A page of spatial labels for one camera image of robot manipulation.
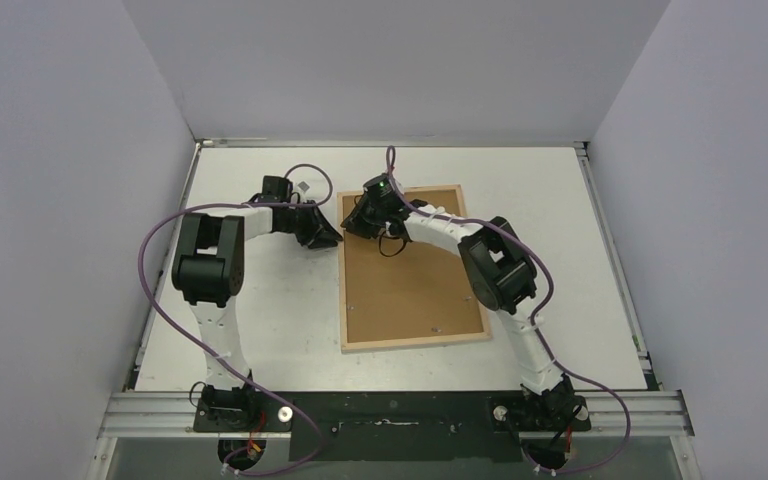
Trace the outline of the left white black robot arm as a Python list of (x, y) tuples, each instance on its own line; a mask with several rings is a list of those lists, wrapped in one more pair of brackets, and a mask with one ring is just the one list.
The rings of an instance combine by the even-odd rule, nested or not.
[(304, 248), (338, 246), (343, 237), (306, 189), (287, 177), (266, 176), (250, 206), (238, 214), (187, 213), (172, 263), (172, 283), (193, 313), (207, 346), (199, 418), (226, 430), (249, 430), (265, 414), (262, 393), (241, 346), (236, 299), (244, 284), (245, 244), (273, 233), (289, 234)]

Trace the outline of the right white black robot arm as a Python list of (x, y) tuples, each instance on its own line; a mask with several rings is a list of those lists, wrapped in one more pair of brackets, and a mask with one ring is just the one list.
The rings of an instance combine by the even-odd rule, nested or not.
[(381, 174), (364, 184), (342, 226), (362, 238), (390, 236), (458, 255), (473, 296), (506, 329), (527, 399), (528, 421), (549, 431), (589, 427), (585, 401), (551, 359), (529, 317), (537, 268), (506, 219), (472, 219), (423, 200), (407, 200), (395, 180)]

